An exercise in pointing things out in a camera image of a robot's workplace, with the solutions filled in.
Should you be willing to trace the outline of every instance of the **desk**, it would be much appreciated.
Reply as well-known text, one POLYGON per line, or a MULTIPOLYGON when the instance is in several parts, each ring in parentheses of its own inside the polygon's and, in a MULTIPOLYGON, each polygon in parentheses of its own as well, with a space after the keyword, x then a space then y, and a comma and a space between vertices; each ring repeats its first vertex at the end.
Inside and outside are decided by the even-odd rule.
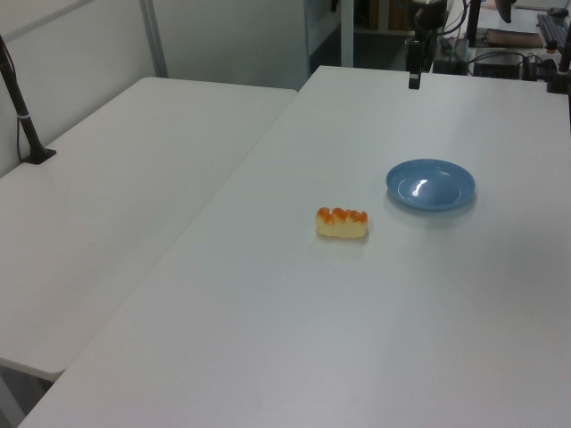
POLYGON ((21 427, 567 426, 567 98, 408 78, 319 68, 21 427), (390 200, 423 157, 476 202, 390 200), (317 237, 323 205, 368 238, 317 237))
POLYGON ((0 180, 0 364, 55 380, 295 91, 146 78, 0 180))

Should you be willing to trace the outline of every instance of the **black cable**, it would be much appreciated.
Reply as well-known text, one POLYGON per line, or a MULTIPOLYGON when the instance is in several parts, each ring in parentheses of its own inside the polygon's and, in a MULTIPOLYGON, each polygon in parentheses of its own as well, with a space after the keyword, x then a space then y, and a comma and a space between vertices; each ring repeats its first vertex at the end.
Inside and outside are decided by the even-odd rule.
MULTIPOLYGON (((471 2, 471 1, 468 2, 467 8, 470 7, 470 3, 472 3, 472 2, 471 2)), ((464 13, 464 11, 462 11, 462 13, 461 13, 460 15, 458 15, 458 16, 454 19, 454 21, 450 22, 450 23, 444 28, 444 31, 448 31, 448 28, 449 28, 450 26, 454 25, 454 23, 462 17, 462 14, 463 14, 463 13, 464 13)))
POLYGON ((458 34, 456 35, 456 43, 458 43, 458 41, 460 40, 460 31, 461 31, 461 28, 458 27, 458 34))
POLYGON ((488 53, 483 53, 474 58, 473 60, 466 62, 466 65, 469 65, 473 62, 478 62, 480 60, 487 60, 488 58, 494 58, 496 56, 502 56, 502 55, 518 55, 521 56, 524 60, 527 60, 527 57, 519 52, 488 52, 488 53))
POLYGON ((468 14, 468 4, 466 3, 466 0, 462 0, 462 4, 464 5, 464 11, 462 11, 462 18, 460 19, 460 22, 453 29, 445 30, 442 33, 438 33, 437 36, 446 36, 447 34, 452 34, 454 31, 456 31, 462 26, 462 24, 466 20, 466 15, 468 14))
POLYGON ((540 64, 543 62, 543 58, 541 56, 537 56, 535 53, 531 52, 527 54, 527 59, 528 60, 534 59, 536 62, 539 62, 540 64))
MULTIPOLYGON (((2 41, 2 49, 6 52, 6 56, 8 57, 8 61, 10 62, 10 67, 12 68, 12 73, 14 75, 14 80, 17 82, 18 78, 16 76, 16 66, 14 65, 14 61, 12 60, 12 56, 10 55, 10 51, 8 50, 8 46, 2 41)), ((20 152, 20 118, 16 116, 16 152, 18 153, 18 161, 22 163, 21 159, 21 152, 20 152)))

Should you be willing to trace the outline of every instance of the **computer equipment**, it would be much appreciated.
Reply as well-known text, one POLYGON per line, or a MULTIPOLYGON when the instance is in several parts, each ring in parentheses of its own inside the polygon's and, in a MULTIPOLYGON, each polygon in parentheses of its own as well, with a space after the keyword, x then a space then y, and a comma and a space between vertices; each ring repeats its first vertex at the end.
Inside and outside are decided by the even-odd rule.
POLYGON ((542 31, 545 41, 556 40, 557 50, 562 54, 567 39, 567 31, 569 30, 569 26, 565 20, 554 16, 539 14, 537 15, 537 21, 539 22, 539 28, 542 31))
POLYGON ((437 74, 468 74, 468 41, 466 39, 442 38, 436 49, 432 72, 437 74))
MULTIPOLYGON (((476 58, 490 51, 476 49, 476 58)), ((474 76, 480 78, 519 79, 519 63, 521 58, 516 55, 498 55, 483 58, 474 63, 474 76)))

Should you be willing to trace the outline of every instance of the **white wall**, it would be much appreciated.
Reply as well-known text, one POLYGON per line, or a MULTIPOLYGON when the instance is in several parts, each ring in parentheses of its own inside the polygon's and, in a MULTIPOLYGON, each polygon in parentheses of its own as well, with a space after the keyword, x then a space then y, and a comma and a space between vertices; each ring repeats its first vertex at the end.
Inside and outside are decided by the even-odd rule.
POLYGON ((171 78, 300 89, 304 0, 155 0, 171 78))
MULTIPOLYGON (((9 21, 5 11, 10 10, 2 10, 3 20, 9 21)), ((15 21, 29 24, 30 19, 22 15, 24 9, 14 11, 18 13, 15 21)), ((46 6, 43 11, 52 12, 53 7, 46 6)), ((7 45, 44 145, 140 78, 154 76, 138 0, 95 0, 7 45)), ((18 164, 15 139, 15 111, 5 84, 0 81, 0 177, 18 164)), ((25 137, 21 147, 27 152, 25 137)))
POLYGON ((9 37, 14 31, 54 14, 80 4, 78 0, 2 0, 0 29, 3 37, 9 37))
POLYGON ((307 38, 310 55, 341 23, 341 0, 337 12, 331 12, 331 0, 306 0, 307 38))

